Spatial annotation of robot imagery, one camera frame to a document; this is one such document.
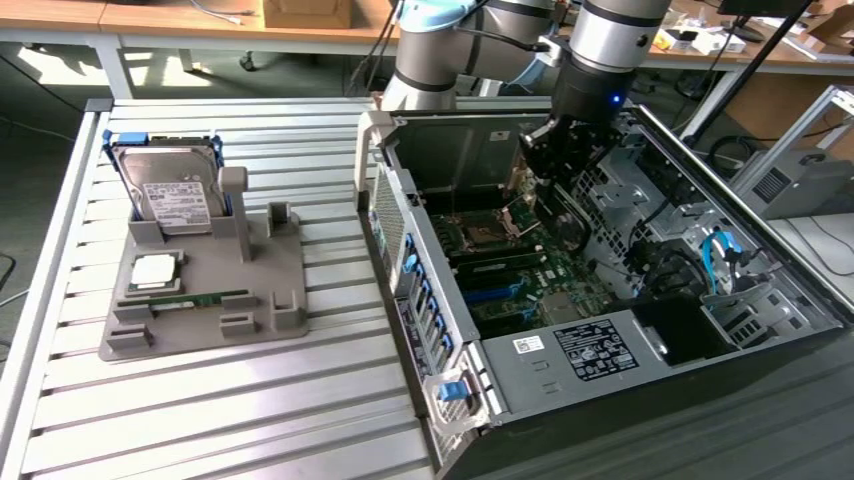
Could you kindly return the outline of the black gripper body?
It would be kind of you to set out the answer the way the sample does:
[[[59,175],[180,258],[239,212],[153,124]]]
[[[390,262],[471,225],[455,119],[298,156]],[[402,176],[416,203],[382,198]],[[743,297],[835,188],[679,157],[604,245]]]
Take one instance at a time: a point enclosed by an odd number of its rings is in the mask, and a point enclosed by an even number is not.
[[[551,96],[551,117],[559,121],[608,124],[622,108],[634,79],[634,70],[608,72],[566,61]]]

